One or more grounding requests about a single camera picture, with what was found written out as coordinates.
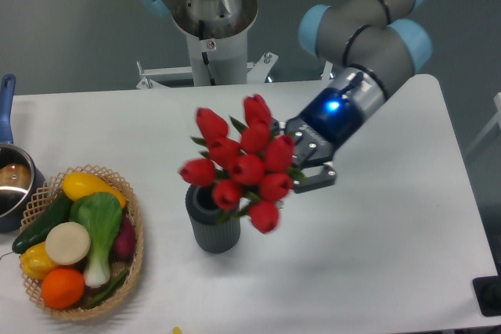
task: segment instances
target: woven basket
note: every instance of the woven basket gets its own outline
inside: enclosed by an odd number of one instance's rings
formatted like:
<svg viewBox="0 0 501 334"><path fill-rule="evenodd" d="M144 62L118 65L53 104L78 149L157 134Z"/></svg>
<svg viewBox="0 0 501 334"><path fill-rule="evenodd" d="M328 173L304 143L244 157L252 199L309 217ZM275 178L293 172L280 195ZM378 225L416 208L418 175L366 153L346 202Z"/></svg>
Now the woven basket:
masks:
<svg viewBox="0 0 501 334"><path fill-rule="evenodd" d="M46 307L43 299L41 298L41 281L32 279L23 273L24 287L26 293L37 307L42 309L46 314L50 314L54 318L64 321L81 321L89 318L95 318L115 308L134 288L137 283L142 266L142 255L144 250L144 237L142 233L142 220L139 213L139 205L129 183L127 183L118 173L113 172L105 167L98 166L84 166L69 168L65 173L59 173L56 177L50 178L46 181L43 187L37 189L37 192L31 197L31 201L27 204L27 208L23 214L21 221L21 231L23 231L31 222L36 220L45 208L57 197L61 192L61 184L64 177L71 172L85 172L94 174L114 188L118 189L127 198L127 206L124 210L128 219L135 228L136 245L134 256L129 262L110 258L111 278L116 277L125 268L129 269L127 278L124 284L117 289L112 296L103 301L97 307L92 309L81 309L79 304L85 303L89 298L101 292L101 289L90 290L86 288L84 296L73 307L64 310L54 310Z"/></svg>

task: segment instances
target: orange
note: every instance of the orange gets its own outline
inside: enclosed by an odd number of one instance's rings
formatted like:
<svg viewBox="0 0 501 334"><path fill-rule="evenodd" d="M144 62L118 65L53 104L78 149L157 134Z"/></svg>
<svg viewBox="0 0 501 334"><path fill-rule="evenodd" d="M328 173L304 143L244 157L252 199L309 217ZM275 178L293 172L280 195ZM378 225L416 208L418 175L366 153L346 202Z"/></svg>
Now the orange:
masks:
<svg viewBox="0 0 501 334"><path fill-rule="evenodd" d="M41 283L41 298L49 308L64 309L78 302L84 290L81 272L73 268L55 268Z"/></svg>

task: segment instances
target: gray vase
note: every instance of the gray vase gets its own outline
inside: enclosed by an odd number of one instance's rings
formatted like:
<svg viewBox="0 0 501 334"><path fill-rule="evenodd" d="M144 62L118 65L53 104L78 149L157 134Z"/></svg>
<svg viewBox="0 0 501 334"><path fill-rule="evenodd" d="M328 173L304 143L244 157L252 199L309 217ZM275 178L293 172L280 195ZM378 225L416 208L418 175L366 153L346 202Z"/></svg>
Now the gray vase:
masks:
<svg viewBox="0 0 501 334"><path fill-rule="evenodd" d="M186 209L195 240L206 252L223 253L235 246L240 238L240 220L218 221L218 206L212 199L211 187L191 185L186 193Z"/></svg>

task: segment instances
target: yellow pepper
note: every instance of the yellow pepper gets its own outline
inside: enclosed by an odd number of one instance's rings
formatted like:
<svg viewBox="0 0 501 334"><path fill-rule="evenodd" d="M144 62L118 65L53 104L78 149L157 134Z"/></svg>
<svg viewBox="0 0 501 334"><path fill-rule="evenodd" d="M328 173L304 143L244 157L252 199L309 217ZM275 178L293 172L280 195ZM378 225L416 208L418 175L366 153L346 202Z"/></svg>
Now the yellow pepper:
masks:
<svg viewBox="0 0 501 334"><path fill-rule="evenodd" d="M85 172L72 172L66 175L63 179L63 191L66 196L72 201L89 196L96 192L113 193L120 203L120 207L124 209L127 205L127 198L118 190L106 183L103 179Z"/></svg>
<svg viewBox="0 0 501 334"><path fill-rule="evenodd" d="M45 242L28 248L20 260L24 274L33 279L44 279L50 271L59 266L47 256Z"/></svg>

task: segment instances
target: tulip bouquet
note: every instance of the tulip bouquet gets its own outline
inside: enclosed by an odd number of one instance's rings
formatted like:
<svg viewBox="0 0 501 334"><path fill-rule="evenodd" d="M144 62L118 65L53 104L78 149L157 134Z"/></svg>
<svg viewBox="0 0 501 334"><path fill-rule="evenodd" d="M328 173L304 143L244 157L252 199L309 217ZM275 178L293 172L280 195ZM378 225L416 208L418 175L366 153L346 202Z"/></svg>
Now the tulip bouquet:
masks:
<svg viewBox="0 0 501 334"><path fill-rule="evenodd" d="M303 178L292 167L294 139L280 134L260 95L243 100L245 124L230 117L240 140L228 137L228 123L207 108L196 110L202 137L192 140L206 149L202 158L187 161L179 170L182 178L201 187L213 186L212 199L220 210L220 221L248 215L262 233L279 223L281 200Z"/></svg>

